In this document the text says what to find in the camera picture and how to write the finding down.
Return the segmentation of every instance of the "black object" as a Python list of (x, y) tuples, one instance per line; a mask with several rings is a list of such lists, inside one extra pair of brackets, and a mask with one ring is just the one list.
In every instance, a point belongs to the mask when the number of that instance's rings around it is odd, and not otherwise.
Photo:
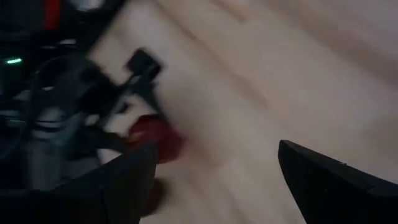
[(54, 190), (2, 190), (2, 223), (139, 223), (155, 174), (147, 144)]
[(308, 224), (398, 223), (398, 185), (290, 141), (278, 158)]

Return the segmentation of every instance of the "red object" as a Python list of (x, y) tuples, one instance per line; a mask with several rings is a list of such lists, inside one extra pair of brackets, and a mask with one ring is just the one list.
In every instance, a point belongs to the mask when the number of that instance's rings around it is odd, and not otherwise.
[(143, 115), (130, 128), (131, 146), (139, 146), (148, 140), (155, 140), (158, 143), (158, 164), (175, 160), (183, 146), (182, 137), (157, 115)]
[(45, 30), (58, 29), (61, 17), (61, 0), (44, 0)]

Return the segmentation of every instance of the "wooden floor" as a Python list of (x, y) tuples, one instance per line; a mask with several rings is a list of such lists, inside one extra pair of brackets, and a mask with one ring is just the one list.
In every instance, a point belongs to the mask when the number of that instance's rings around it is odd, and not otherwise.
[[(121, 83), (126, 60), (148, 48), (165, 64), (162, 106), (188, 139), (181, 159), (158, 166), (170, 195), (142, 223), (305, 223), (280, 171), (281, 139), (398, 183), (398, 50), (386, 24), (397, 4), (347, 2), (359, 4), (135, 0), (124, 8), (91, 58)], [(109, 129), (125, 133), (150, 111), (131, 100), (131, 113)]]

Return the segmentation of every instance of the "green light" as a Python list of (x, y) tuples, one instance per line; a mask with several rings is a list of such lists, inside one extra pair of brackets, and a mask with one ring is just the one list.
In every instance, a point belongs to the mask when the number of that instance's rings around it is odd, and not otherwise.
[(8, 60), (6, 63), (11, 65), (11, 64), (15, 64), (15, 63), (21, 63), (21, 62), (22, 62), (21, 58), (15, 58), (15, 59), (12, 59), (12, 60)]

